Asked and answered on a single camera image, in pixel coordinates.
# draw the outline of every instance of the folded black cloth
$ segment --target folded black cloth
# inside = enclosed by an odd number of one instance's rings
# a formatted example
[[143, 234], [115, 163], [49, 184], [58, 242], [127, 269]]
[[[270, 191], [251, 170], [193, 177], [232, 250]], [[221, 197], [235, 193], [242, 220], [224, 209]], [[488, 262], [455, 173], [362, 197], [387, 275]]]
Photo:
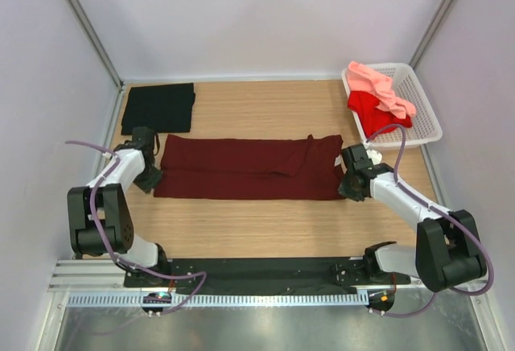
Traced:
[[155, 132], [190, 132], [193, 103], [193, 83], [134, 87], [123, 114], [122, 135], [141, 126]]

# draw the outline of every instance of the white wall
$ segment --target white wall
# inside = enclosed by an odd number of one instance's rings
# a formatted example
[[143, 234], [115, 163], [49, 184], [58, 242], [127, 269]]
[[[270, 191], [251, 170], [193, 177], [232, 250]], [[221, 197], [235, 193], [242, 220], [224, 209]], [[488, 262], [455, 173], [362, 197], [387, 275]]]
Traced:
[[66, 193], [96, 157], [115, 87], [64, 0], [0, 0], [0, 349], [33, 349], [57, 258], [70, 258]]
[[476, 218], [495, 266], [499, 318], [512, 334], [513, 1], [458, 0], [417, 71], [443, 128], [442, 140], [430, 145], [431, 158], [451, 205], [468, 209]]
[[81, 0], [125, 79], [337, 76], [410, 60], [440, 0]]

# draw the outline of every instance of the pink cloth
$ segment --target pink cloth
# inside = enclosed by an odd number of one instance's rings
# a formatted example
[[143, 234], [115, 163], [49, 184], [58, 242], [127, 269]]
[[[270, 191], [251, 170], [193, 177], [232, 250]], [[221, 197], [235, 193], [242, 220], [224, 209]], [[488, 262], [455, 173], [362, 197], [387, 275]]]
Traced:
[[351, 91], [365, 91], [379, 99], [378, 109], [391, 112], [396, 118], [406, 119], [406, 115], [417, 114], [415, 106], [395, 95], [392, 78], [376, 72], [366, 65], [353, 61], [348, 65], [347, 82]]

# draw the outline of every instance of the silver metal floor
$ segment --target silver metal floor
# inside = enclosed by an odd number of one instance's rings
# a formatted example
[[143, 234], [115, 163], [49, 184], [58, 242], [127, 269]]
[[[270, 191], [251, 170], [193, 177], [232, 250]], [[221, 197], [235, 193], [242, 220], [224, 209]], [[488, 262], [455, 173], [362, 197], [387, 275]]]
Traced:
[[[430, 297], [401, 289], [392, 312], [410, 312]], [[161, 318], [141, 318], [109, 336], [139, 308], [67, 308], [57, 350], [61, 351], [313, 351], [486, 350], [470, 299], [440, 293], [433, 307], [411, 319], [368, 314], [364, 307], [192, 308]]]

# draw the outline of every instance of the white cable tray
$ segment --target white cable tray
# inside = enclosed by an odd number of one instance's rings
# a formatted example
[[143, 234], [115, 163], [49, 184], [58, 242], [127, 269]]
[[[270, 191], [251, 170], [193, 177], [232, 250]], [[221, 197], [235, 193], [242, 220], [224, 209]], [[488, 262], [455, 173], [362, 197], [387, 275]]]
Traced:
[[[173, 294], [168, 304], [143, 304], [149, 292], [71, 292], [67, 308], [127, 308], [145, 307], [166, 308], [183, 301], [187, 296]], [[319, 296], [222, 296], [196, 295], [186, 304], [186, 308], [244, 308], [244, 307], [305, 307], [330, 305], [367, 305], [369, 296], [366, 290], [357, 294]]]

